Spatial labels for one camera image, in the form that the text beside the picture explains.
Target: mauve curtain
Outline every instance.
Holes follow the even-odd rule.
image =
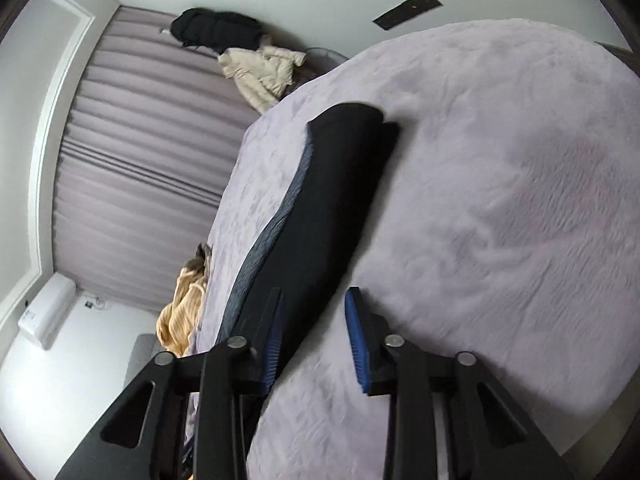
[[[150,310],[206,241],[258,118],[209,50],[160,32],[172,19],[117,12],[76,92],[53,204],[56,270]]]

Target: lavender bedspread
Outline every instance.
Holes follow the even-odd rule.
[[[356,383],[350,285],[423,348],[483,355],[568,449],[640,362],[640,80],[571,31],[506,20],[391,40],[305,85],[246,132],[209,236],[197,351],[282,201],[306,122],[344,101],[403,134],[351,272],[264,409],[250,477],[382,477],[387,401]]]

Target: yellow blanket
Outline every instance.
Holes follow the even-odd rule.
[[[178,276],[174,300],[162,310],[156,322],[160,343],[178,357],[183,357],[189,347],[189,336],[200,319],[206,288],[204,266],[184,267]]]

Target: bolt head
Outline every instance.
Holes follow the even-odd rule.
[[[246,345],[246,338],[242,337],[241,335],[235,335],[227,339],[226,344],[227,346],[229,346],[229,348],[242,348],[244,345]]]
[[[458,354],[458,362],[463,366],[473,366],[478,359],[471,352],[460,352]]]
[[[154,362],[159,366],[170,365],[174,362],[175,355],[171,352],[160,352],[154,357]]]
[[[398,334],[389,334],[385,337],[385,345],[391,348],[399,348],[404,344],[404,338]]]

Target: air vent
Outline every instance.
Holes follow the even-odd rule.
[[[380,28],[390,30],[401,23],[408,22],[416,16],[420,16],[420,14],[427,12],[427,10],[436,9],[441,6],[442,4],[438,0],[407,0],[373,20],[373,23]]]

